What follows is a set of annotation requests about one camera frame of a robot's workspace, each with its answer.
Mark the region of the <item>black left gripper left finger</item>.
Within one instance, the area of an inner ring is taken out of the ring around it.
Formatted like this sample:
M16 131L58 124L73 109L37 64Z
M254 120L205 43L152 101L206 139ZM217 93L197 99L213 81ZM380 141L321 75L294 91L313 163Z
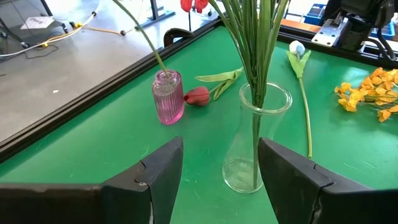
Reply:
M175 137L99 184L0 183L0 224L169 224L182 167Z

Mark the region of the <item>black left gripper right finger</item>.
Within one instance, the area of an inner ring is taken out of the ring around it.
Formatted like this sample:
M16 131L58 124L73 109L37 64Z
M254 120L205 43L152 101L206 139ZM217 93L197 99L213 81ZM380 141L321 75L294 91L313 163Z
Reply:
M267 138L258 159L279 224L398 224L398 189L369 188Z

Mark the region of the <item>dark red tulip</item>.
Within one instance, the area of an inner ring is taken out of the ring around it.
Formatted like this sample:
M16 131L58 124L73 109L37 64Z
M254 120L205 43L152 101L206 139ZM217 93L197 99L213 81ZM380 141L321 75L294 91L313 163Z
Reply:
M205 106L211 99L217 100L243 73L244 68L223 72L215 75L197 76L196 80L201 82L218 82L218 85L209 90L205 86L198 86L184 96L184 101L188 105Z

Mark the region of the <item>yellow flower bunch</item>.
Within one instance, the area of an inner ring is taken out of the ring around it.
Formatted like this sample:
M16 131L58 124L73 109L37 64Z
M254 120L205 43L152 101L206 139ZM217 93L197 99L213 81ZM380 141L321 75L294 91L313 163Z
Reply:
M398 115L398 69L379 67L365 77L359 87L343 82L334 92L339 97L338 104L347 112L357 112L358 105L375 106L380 123Z

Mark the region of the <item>red poppy bunch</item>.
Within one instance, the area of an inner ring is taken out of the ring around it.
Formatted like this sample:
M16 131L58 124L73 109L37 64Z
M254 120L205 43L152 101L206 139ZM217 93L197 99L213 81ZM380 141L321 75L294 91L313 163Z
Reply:
M211 4L228 29L242 61L253 105L261 108L267 92L271 59L288 0L181 0L184 11Z

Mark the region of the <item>white tulip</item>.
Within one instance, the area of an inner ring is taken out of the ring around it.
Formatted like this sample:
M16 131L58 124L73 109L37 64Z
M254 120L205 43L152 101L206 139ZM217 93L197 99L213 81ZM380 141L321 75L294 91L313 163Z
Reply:
M308 107L308 101L307 101L307 96L303 84L303 74L305 70L305 66L307 63L307 60L309 59L309 56L311 54L311 50L306 50L305 46L295 40L289 44L289 50L286 51L288 60L290 62L290 65L295 72L295 75L297 77L300 90L302 93L302 98L303 98L303 105L304 105L304 110L305 110L305 119L306 119L306 125L307 125L307 144L308 144L308 149L307 149L307 157L309 159L312 158L312 130L311 130L311 122L310 122L310 112L309 112L309 107Z

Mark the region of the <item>red flower single stem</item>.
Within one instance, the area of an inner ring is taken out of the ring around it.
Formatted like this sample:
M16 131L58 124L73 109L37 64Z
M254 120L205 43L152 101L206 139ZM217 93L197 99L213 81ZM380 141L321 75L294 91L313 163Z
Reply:
M170 75L158 53L158 51L155 49L155 47L153 46L150 38L148 37L148 35L146 34L146 32L144 31L144 29L139 25L137 19L133 16L133 14L119 1L119 0L112 0L112 2L114 2L122 11L124 11L124 13L126 13L135 23L136 27L138 28L138 31L144 36L145 40L147 41L147 43L149 44L149 47L152 50L152 53L154 54L161 70L165 73L165 76L168 78Z

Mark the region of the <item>clear glass vase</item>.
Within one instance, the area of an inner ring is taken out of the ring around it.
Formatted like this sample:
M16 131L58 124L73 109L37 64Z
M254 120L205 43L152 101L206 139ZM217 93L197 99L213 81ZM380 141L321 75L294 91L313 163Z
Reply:
M259 138L274 138L293 99L286 88L274 82L267 83L261 108L253 105L249 84L240 88L239 99L239 124L224 158L222 174L231 189L250 194L263 186L257 148Z

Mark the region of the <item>pink ribbed glass vase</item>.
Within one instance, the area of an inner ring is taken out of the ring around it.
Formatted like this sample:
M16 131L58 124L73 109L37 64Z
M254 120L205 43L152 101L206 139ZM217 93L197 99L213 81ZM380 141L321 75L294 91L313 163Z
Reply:
M181 74L175 70L167 70L167 73L159 70L151 90L159 121L164 125L176 123L185 109Z

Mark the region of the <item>blue storage bin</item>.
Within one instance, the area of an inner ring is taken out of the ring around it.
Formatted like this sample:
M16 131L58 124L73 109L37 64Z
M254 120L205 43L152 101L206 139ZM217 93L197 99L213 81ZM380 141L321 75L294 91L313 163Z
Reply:
M313 4L310 8L309 12L304 15L304 23L311 24L311 25L320 25L320 21L322 16L324 15L326 9L325 4Z
M377 32L378 32L378 29L377 29L377 28L374 28L374 29L371 31L370 36L371 36L371 37L374 37L374 38L377 38ZM396 35L396 32L395 32L394 22L393 22L393 21L390 21L387 25L385 25L385 26L382 28L382 36L383 36L386 40L392 40L393 37L394 37L395 35Z

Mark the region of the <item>black office desk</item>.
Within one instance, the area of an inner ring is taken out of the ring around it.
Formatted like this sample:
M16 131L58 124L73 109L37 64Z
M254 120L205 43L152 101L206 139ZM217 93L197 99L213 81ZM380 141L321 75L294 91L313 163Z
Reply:
M134 27L135 30L138 30L139 28L147 28L156 22L160 22L175 15L175 11L165 10L163 6L159 7L157 5L157 0L149 1L151 6L151 16L149 16L145 22L136 25Z

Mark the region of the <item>white paper sheet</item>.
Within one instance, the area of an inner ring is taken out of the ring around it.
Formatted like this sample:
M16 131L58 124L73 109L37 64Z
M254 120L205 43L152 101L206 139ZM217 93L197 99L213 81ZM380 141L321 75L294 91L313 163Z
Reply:
M21 26L21 30L46 29L54 21L55 19L49 16L28 17Z

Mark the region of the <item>black table frame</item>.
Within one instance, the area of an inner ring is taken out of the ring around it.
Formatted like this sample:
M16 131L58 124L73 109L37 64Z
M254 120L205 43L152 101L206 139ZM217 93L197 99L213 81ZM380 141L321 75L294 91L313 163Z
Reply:
M315 44L312 39L315 37L317 32L320 31L320 27L309 25L308 28L300 29L298 27L288 26L289 21L283 20L280 27L279 35L277 40L280 42L288 43L294 39L303 42L306 48L316 50L318 52L326 53L329 55L346 58L352 61L373 65L376 67L384 68L398 68L398 51L395 51L397 56L396 61L390 61L388 59L381 58L379 51L375 47L366 47L364 52L350 52L347 50L341 50L336 47L325 47L320 44ZM174 54L178 53L185 47L191 46L194 42L198 41L202 37L206 36L216 28L223 26L223 22L220 18L211 21L209 24L199 28L191 34L188 34L187 30L174 28L173 31L176 33L176 37L180 40L175 43L168 43L166 48L159 50L159 55L162 59L168 59ZM90 89L86 93L82 94L78 98L70 101L59 109L51 112L47 116L44 116L40 120L31 124L27 128L19 131L11 137L0 142L0 164L15 156L25 148L35 143L39 139L48 135L55 129L59 128L69 120L78 116L88 108L97 104L110 94L127 85L132 80L146 73L150 69L157 65L154 54L149 54L138 62L128 66L124 70L118 72L107 80L103 81L99 85Z

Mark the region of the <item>black frame clamp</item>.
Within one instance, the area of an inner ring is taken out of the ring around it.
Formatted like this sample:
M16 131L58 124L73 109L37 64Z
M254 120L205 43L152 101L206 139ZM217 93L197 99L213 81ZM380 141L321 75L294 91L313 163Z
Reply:
M194 37L195 34L189 30L172 28L164 34L164 47L168 47L174 43L174 39L189 39Z

